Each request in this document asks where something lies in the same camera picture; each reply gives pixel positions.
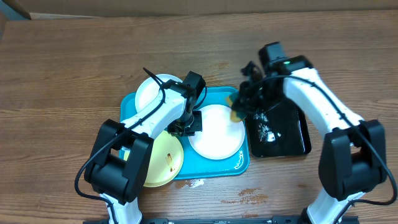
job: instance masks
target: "blue tray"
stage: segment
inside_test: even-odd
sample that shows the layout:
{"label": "blue tray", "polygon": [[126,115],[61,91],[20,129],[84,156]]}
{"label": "blue tray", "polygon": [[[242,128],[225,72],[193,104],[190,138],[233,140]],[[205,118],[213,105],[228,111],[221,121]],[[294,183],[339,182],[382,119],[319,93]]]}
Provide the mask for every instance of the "blue tray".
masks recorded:
{"label": "blue tray", "polygon": [[[199,107],[207,105],[225,105],[228,106],[226,98],[237,92],[238,90],[230,86],[209,87],[206,99]],[[204,96],[204,92],[200,95],[198,102]],[[136,93],[128,94],[120,106],[120,120],[123,121],[137,114],[135,107]],[[248,138],[244,137],[241,148],[231,157],[222,160],[211,160],[199,155],[189,143],[187,137],[178,137],[184,150],[184,162],[175,180],[220,177],[227,175],[242,174],[250,163]],[[124,151],[120,150],[119,156],[123,158]]]}

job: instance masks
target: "wooden table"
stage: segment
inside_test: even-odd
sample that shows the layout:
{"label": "wooden table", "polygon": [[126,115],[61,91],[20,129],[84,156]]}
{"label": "wooden table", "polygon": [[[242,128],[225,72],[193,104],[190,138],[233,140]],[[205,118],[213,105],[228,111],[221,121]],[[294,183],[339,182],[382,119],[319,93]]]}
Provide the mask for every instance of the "wooden table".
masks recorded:
{"label": "wooden table", "polygon": [[[239,69],[281,41],[306,55],[325,83],[365,119],[386,129],[398,177],[398,11],[308,12],[8,22],[0,44],[0,222],[81,223],[108,216],[77,196],[73,180],[98,128],[119,119],[121,100],[155,73],[190,70],[209,86],[238,87]],[[307,156],[251,158],[235,177],[145,189],[146,217],[241,218],[299,214],[320,190],[322,140],[308,124]],[[84,192],[91,186],[81,182]],[[390,183],[366,198],[387,200]],[[363,223],[396,223],[398,204],[358,205]]]}

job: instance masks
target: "wood grain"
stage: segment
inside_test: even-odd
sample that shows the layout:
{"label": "wood grain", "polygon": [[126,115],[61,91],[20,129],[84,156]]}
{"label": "wood grain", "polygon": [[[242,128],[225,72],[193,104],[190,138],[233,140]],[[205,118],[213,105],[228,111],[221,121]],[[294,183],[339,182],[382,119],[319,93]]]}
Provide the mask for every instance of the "wood grain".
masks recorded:
{"label": "wood grain", "polygon": [[[142,67],[180,78],[192,70],[209,86],[237,87],[239,69],[278,40],[287,55],[306,55],[353,111],[384,124],[398,175],[398,11],[8,22],[0,44],[0,222],[105,218],[103,203],[77,196],[73,180],[101,123],[118,120],[121,100],[147,78]],[[321,187],[322,140],[308,125],[307,157],[251,158],[240,176],[144,189],[140,209],[173,219],[299,214]],[[366,198],[390,196],[386,183]],[[349,214],[396,223],[397,209],[358,205]]]}

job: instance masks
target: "plate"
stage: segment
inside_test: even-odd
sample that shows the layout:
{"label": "plate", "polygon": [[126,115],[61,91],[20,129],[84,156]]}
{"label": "plate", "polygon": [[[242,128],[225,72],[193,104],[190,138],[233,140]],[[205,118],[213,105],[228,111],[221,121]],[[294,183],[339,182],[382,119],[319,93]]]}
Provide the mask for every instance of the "plate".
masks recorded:
{"label": "plate", "polygon": [[203,131],[188,137],[192,148],[207,159],[226,159],[235,154],[244,141],[243,122],[232,122],[227,106],[208,105],[200,111]]}
{"label": "plate", "polygon": [[[174,80],[176,82],[182,82],[181,79],[173,75],[159,74],[156,75],[163,82],[168,80]],[[136,93],[136,110],[139,113],[144,109],[150,102],[152,102],[156,96],[159,94],[159,85],[151,78],[147,78],[139,87]]]}
{"label": "plate", "polygon": [[[124,160],[129,157],[129,152],[124,153]],[[167,184],[180,172],[184,160],[184,151],[180,141],[171,136],[167,131],[155,139],[150,156],[145,187],[159,187]]]}

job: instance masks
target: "yellow plate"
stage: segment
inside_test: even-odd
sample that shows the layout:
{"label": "yellow plate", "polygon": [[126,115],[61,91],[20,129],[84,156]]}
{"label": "yellow plate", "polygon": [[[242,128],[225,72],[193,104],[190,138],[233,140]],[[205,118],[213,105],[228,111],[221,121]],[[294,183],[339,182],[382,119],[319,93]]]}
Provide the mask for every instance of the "yellow plate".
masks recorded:
{"label": "yellow plate", "polygon": [[[128,157],[129,152],[125,152],[123,159],[127,160]],[[159,187],[167,184],[180,172],[183,160],[184,151],[180,141],[167,131],[162,131],[154,141],[144,186]]]}

